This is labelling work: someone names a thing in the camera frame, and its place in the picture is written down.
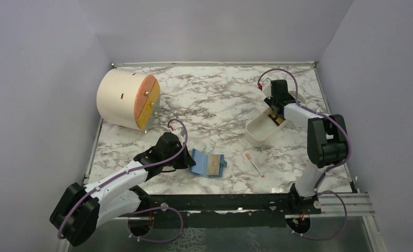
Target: marble surface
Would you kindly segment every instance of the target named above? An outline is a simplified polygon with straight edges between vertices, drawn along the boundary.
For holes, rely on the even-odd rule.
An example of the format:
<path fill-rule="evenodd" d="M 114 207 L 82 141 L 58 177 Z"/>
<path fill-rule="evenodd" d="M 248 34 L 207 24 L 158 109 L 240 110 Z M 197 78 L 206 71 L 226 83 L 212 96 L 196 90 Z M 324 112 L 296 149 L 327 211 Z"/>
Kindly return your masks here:
<path fill-rule="evenodd" d="M 186 170 L 159 174 L 140 186 L 149 194 L 230 194 L 288 192 L 307 163 L 306 131 L 289 122 L 261 148 L 244 137 L 245 124 L 267 108 L 256 86 L 261 73 L 273 66 L 254 67 L 125 67 L 153 74 L 161 85 L 161 111 L 147 134 L 103 122 L 89 183 L 102 179 L 127 165 L 168 131 L 171 118 L 188 128 L 188 149 L 224 154 L 228 162 L 222 178 L 195 176 Z M 298 79 L 299 92 L 307 106 L 326 111 L 312 67 L 283 67 Z M 294 82 L 283 72 L 271 72 L 271 79 L 286 79 L 289 90 Z M 246 159 L 249 153 L 262 178 Z M 343 167 L 336 168 L 322 183 L 320 191 L 350 192 Z"/>

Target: gray wall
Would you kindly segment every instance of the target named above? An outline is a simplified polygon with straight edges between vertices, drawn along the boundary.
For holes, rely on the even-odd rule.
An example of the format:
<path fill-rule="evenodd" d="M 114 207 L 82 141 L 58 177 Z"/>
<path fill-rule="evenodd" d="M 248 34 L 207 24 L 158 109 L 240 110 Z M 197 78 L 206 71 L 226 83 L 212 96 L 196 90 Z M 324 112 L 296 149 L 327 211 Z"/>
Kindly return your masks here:
<path fill-rule="evenodd" d="M 352 0 L 79 0 L 113 62 L 319 60 Z"/>
<path fill-rule="evenodd" d="M 354 0 L 318 70 L 388 251 L 413 251 L 413 1 Z"/>
<path fill-rule="evenodd" d="M 54 251 L 81 181 L 109 61 L 76 0 L 0 0 L 0 251 Z"/>

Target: glass panel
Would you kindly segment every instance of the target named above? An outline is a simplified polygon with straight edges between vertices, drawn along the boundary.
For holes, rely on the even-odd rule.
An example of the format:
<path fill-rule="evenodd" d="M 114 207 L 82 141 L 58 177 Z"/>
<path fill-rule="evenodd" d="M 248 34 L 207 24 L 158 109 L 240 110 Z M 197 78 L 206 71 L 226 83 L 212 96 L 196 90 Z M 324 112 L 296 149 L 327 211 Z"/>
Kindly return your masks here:
<path fill-rule="evenodd" d="M 307 234 L 326 237 L 337 232 L 342 223 L 343 218 L 315 218 Z M 302 239 L 291 234 L 288 228 L 187 228 L 175 241 L 154 244 L 128 238 L 126 226 L 124 219 L 111 220 L 71 251 L 373 251 L 361 217 L 349 218 L 346 230 L 339 237 L 327 241 Z M 174 229 L 155 229 L 146 237 L 167 239 L 176 233 Z"/>

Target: white plastic container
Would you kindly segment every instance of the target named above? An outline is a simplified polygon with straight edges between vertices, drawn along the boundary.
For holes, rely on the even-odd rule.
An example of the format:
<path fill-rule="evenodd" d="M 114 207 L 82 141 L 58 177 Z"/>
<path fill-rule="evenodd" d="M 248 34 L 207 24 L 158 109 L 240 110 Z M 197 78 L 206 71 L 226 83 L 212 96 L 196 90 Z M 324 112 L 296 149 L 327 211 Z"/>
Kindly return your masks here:
<path fill-rule="evenodd" d="M 289 90 L 288 92 L 293 97 L 295 96 L 294 90 Z M 304 105 L 307 104 L 307 100 L 301 94 L 298 94 L 298 100 Z M 263 146 L 269 137 L 279 132 L 288 123 L 287 120 L 284 120 L 279 126 L 276 125 L 269 117 L 269 114 L 272 112 L 271 108 L 267 108 L 245 126 L 245 138 L 252 146 L 257 148 Z"/>

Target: screw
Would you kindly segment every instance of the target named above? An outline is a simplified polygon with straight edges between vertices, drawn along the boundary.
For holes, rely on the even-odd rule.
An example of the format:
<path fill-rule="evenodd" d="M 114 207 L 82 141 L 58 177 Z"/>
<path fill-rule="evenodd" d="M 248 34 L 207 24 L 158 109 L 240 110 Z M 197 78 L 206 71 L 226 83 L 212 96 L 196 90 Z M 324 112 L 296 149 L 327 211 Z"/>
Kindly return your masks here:
<path fill-rule="evenodd" d="M 270 206 L 269 208 L 270 208 L 271 210 L 275 210 L 275 209 L 276 209 L 276 205 L 275 205 L 275 203 L 274 203 L 273 201 L 270 202 L 269 206 Z"/>
<path fill-rule="evenodd" d="M 163 202 L 160 206 L 161 207 L 168 207 L 168 205 L 165 202 Z"/>
<path fill-rule="evenodd" d="M 321 208 L 321 202 L 315 201 L 315 202 L 313 202 L 313 206 L 314 206 L 316 209 L 320 209 L 320 208 Z"/>

